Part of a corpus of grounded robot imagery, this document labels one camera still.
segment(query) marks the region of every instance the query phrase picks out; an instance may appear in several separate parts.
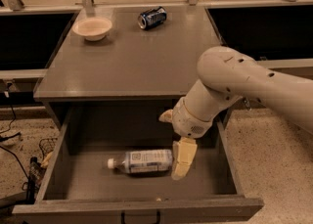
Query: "bottle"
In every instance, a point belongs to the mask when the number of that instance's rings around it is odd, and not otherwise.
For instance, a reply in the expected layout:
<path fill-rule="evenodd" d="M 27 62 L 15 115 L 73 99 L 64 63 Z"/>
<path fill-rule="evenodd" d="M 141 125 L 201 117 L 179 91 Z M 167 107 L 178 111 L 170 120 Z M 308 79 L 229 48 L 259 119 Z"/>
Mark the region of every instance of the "bottle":
<path fill-rule="evenodd" d="M 172 161 L 170 150 L 131 151 L 117 158 L 109 158 L 108 168 L 128 174 L 164 172 L 170 169 Z"/>

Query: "white bowl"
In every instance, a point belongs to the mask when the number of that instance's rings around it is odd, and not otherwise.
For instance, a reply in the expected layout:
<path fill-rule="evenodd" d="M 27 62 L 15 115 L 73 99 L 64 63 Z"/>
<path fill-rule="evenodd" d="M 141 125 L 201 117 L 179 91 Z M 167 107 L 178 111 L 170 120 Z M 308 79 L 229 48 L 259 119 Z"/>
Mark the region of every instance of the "white bowl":
<path fill-rule="evenodd" d="M 89 41 L 97 41 L 106 37 L 112 28 L 112 22 L 107 18 L 92 17 L 76 22 L 72 30 Z"/>

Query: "floor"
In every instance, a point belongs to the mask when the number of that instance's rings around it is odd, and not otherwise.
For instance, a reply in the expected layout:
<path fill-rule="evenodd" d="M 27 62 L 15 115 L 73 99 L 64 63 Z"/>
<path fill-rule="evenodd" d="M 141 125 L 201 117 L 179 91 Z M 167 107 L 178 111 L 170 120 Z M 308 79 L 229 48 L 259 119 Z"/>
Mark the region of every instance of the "floor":
<path fill-rule="evenodd" d="M 40 141 L 59 131 L 42 107 L 14 111 L 17 119 L 1 136 L 19 131 L 22 136 L 0 145 L 14 152 L 27 171 L 31 157 L 42 160 Z M 0 109 L 0 115 L 2 132 L 13 115 L 10 108 Z M 313 136 L 268 109 L 233 111 L 226 130 L 246 197 L 265 203 L 244 223 L 313 223 Z M 16 159 L 0 150 L 0 167 L 0 199 L 20 193 L 25 176 Z M 10 208 L 0 210 L 0 223 L 15 223 Z"/>

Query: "drawer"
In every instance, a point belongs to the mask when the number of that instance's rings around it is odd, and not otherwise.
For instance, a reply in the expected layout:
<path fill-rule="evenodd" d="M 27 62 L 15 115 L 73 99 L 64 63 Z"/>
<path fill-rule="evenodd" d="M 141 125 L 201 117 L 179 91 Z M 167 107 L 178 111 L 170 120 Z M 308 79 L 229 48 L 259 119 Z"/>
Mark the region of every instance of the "drawer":
<path fill-rule="evenodd" d="M 188 175 L 130 176 L 107 160 L 131 150 L 172 147 L 171 124 L 158 116 L 175 100 L 72 104 L 33 205 L 14 214 L 36 223 L 196 223 L 248 220 L 263 205 L 247 199 L 217 121 L 198 140 Z"/>

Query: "can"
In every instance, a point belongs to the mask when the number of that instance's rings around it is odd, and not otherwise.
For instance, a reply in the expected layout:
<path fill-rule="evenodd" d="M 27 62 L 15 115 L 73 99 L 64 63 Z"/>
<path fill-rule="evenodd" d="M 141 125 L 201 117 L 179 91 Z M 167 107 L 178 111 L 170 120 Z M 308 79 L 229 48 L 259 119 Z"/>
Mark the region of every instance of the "can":
<path fill-rule="evenodd" d="M 139 15 L 138 25 L 141 29 L 148 30 L 166 21 L 166 17 L 166 11 L 163 7 L 150 9 Z"/>

